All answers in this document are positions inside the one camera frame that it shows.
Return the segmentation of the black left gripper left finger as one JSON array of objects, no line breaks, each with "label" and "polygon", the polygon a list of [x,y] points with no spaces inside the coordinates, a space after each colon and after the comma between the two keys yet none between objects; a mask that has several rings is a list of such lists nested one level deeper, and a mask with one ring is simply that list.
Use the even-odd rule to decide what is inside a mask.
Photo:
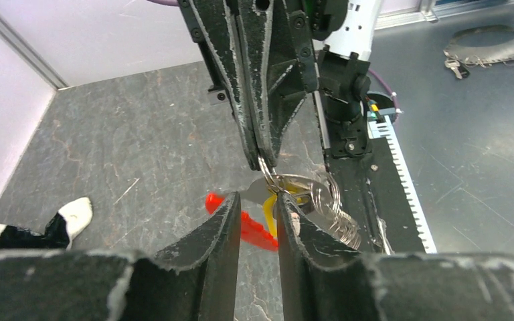
[{"label": "black left gripper left finger", "polygon": [[232,320],[241,200],[155,255],[138,250],[0,250],[0,320]]}]

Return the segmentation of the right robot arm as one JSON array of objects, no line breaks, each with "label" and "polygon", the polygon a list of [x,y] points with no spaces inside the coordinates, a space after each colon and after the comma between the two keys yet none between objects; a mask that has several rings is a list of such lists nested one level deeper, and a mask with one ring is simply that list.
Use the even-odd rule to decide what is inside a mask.
[{"label": "right robot arm", "polygon": [[380,1],[179,1],[216,90],[229,100],[248,166],[275,167],[282,138],[319,91],[329,138],[361,115]]}]

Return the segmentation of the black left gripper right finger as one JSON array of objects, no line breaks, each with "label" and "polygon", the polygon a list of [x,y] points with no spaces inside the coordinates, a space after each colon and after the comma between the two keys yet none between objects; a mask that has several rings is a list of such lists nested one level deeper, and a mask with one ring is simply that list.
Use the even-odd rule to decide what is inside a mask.
[{"label": "black left gripper right finger", "polygon": [[360,253],[276,210],[285,320],[514,320],[514,255]]}]

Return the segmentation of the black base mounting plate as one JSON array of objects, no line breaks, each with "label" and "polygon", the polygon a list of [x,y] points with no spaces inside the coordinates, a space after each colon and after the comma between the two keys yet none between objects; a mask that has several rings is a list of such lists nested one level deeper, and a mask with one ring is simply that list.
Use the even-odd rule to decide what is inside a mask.
[{"label": "black base mounting plate", "polygon": [[371,151],[361,157],[335,158],[337,149],[325,150],[325,164],[338,184],[343,210],[359,226],[358,250],[385,252],[379,228],[379,220],[383,220],[392,251],[424,253],[426,249],[387,140],[371,140],[369,147]]}]

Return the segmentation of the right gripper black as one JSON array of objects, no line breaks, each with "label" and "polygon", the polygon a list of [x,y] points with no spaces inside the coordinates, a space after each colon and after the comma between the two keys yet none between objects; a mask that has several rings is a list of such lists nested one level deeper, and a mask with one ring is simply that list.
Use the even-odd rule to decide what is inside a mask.
[{"label": "right gripper black", "polygon": [[282,138],[319,87],[305,1],[180,1],[213,86],[230,101],[250,169],[278,163]]}]

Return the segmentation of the right aluminium frame rail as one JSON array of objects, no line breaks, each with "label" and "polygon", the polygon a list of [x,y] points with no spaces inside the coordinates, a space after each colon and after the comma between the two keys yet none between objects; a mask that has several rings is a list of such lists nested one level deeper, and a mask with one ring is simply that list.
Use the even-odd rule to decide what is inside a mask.
[{"label": "right aluminium frame rail", "polygon": [[53,89],[70,87],[69,83],[1,15],[0,38]]}]

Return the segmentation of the yellow key tag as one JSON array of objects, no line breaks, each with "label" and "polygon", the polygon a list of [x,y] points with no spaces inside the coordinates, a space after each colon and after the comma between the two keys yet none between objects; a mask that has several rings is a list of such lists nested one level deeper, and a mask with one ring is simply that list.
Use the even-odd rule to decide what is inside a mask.
[{"label": "yellow key tag", "polygon": [[[298,189],[296,187],[289,187],[287,191],[296,199],[298,205],[304,205],[310,199],[305,193],[303,189]],[[269,197],[263,202],[262,210],[265,216],[266,224],[269,230],[269,233],[276,239],[278,237],[277,230],[277,210],[276,203],[278,200],[277,194],[272,190],[268,189]]]}]

